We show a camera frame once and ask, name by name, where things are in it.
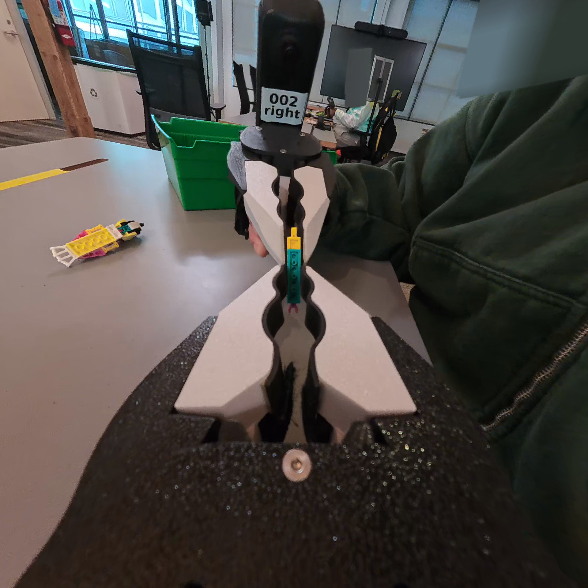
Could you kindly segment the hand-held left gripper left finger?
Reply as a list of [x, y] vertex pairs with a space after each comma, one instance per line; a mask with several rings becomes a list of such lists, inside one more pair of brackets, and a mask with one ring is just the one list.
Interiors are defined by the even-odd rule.
[[270, 410], [264, 383], [273, 366], [262, 316], [280, 270], [270, 269], [219, 313], [175, 401], [177, 412], [237, 422], [251, 440], [261, 440], [258, 423]]

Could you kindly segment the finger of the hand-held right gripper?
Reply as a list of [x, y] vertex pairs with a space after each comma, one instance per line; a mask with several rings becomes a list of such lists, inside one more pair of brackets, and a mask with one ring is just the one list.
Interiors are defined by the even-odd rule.
[[260, 160], [245, 162], [246, 192], [244, 204], [247, 216], [268, 254], [283, 266], [285, 260], [284, 222], [278, 213], [281, 204], [274, 188], [279, 188], [275, 167]]
[[305, 166], [296, 169], [293, 177], [303, 192], [299, 201], [303, 212], [301, 245], [303, 263], [307, 264], [318, 244], [329, 207], [329, 198], [321, 169]]

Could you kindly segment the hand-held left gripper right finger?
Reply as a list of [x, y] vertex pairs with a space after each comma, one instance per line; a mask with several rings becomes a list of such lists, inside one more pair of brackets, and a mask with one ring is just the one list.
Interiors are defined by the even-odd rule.
[[416, 405], [380, 338], [371, 316], [307, 268], [311, 302], [326, 321], [314, 352], [320, 386], [318, 414], [342, 443], [354, 423], [412, 415]]

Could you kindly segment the yellow teal pink lego strip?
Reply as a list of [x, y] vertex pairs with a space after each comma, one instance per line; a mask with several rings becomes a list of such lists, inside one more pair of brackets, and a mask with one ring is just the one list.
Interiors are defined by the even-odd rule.
[[288, 278], [288, 291], [286, 294], [288, 302], [288, 313], [298, 313], [298, 305], [301, 301], [301, 268], [302, 268], [302, 241], [298, 235], [298, 229], [292, 227], [290, 236], [286, 239], [286, 268]]

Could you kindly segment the person's right forearm green sleeve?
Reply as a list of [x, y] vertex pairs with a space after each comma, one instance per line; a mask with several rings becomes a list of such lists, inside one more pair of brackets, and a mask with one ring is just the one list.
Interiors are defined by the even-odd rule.
[[320, 243], [335, 253], [390, 262], [399, 281], [414, 283], [409, 255], [423, 214], [408, 163], [404, 156], [384, 166], [336, 165]]

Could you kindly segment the yellow pink lego vehicle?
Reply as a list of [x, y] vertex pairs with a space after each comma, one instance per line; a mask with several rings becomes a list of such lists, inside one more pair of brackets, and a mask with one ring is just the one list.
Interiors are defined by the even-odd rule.
[[99, 224], [80, 232], [72, 241], [49, 249], [59, 263], [69, 268], [79, 260], [107, 255], [119, 247], [120, 241], [126, 242], [139, 236], [143, 226], [143, 223], [126, 219], [107, 226]]

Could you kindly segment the person's right hand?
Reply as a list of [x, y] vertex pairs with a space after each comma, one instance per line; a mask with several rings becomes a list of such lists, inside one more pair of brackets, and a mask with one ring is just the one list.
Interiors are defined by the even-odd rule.
[[257, 254], [261, 258], [267, 257], [269, 254], [268, 250], [252, 223], [249, 223], [248, 234], [249, 240], [251, 241], [255, 254]]

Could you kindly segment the pair of black chairs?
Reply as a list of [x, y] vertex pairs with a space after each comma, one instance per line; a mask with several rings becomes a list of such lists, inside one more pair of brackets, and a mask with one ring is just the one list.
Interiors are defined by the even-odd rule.
[[254, 112], [256, 109], [255, 105], [255, 93], [256, 93], [256, 68], [249, 65], [249, 73], [251, 76], [252, 85], [252, 96], [249, 95], [247, 83], [245, 80], [245, 73], [243, 65], [235, 61], [232, 62], [233, 78], [238, 88], [239, 100], [240, 100], [240, 115], [245, 115], [250, 112]]

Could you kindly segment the black yellow backpack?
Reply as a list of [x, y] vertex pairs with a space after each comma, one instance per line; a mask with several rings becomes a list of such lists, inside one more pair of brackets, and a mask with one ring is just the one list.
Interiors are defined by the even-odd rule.
[[398, 135], [394, 114], [399, 96], [401, 96], [400, 90], [392, 92], [380, 107], [375, 122], [371, 126], [367, 151], [372, 165], [380, 163], [389, 154]]

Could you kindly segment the black office chair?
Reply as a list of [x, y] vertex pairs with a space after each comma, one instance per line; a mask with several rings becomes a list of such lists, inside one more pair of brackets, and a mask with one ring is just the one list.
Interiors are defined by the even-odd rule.
[[139, 83], [145, 116], [146, 141], [159, 151], [152, 115], [158, 121], [172, 117], [218, 121], [224, 105], [214, 104], [205, 79], [202, 49], [126, 31]]

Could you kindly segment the large black screen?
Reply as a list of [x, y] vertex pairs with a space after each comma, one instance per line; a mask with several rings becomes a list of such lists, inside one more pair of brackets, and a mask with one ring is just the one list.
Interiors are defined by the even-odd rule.
[[378, 34], [377, 29], [376, 25], [368, 25], [362, 30], [340, 25], [331, 27], [319, 93], [325, 97], [345, 99], [349, 53], [369, 49], [371, 59], [363, 68], [354, 70], [357, 73], [355, 79], [360, 82], [362, 77], [371, 74], [375, 56], [393, 61], [390, 81], [383, 83], [384, 99], [388, 99], [394, 90], [399, 90], [401, 98], [396, 109], [402, 112], [415, 82], [426, 44], [400, 38], [400, 33], [394, 33], [393, 36], [386, 33]]

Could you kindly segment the person's green jacket torso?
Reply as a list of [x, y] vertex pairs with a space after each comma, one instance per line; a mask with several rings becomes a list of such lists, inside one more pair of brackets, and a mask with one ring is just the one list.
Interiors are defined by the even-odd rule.
[[474, 99], [401, 180], [430, 358], [587, 587], [587, 76]]

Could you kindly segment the white recycling cabinet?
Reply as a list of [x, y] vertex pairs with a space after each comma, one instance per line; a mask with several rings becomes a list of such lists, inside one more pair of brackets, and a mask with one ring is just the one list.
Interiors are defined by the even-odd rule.
[[145, 133], [145, 116], [133, 70], [74, 64], [86, 109], [95, 129], [136, 136]]

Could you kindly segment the wooden pillar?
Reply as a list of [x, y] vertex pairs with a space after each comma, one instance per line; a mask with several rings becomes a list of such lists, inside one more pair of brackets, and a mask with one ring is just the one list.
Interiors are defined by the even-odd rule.
[[69, 135], [95, 138], [70, 53], [55, 32], [48, 1], [22, 4]]

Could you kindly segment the yellow tape strip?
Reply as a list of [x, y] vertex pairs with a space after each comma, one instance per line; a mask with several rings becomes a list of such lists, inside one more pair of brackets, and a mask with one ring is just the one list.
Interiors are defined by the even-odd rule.
[[59, 175], [63, 175], [65, 173], [70, 173], [72, 171], [76, 171], [79, 169], [98, 165], [98, 164], [101, 164], [101, 163], [104, 163], [107, 161], [108, 161], [107, 158], [93, 159], [93, 160], [89, 160], [89, 161], [86, 161], [86, 162], [83, 162], [80, 164], [66, 166], [64, 168], [56, 168], [56, 169], [52, 169], [49, 171], [43, 171], [43, 172], [31, 174], [31, 175], [26, 175], [26, 176], [23, 176], [20, 178], [15, 178], [15, 179], [3, 181], [3, 182], [1, 182], [0, 190], [3, 191], [3, 190], [11, 189], [13, 187], [19, 187], [19, 186], [27, 185], [27, 184], [34, 183], [37, 181], [41, 181], [44, 179], [54, 178]]

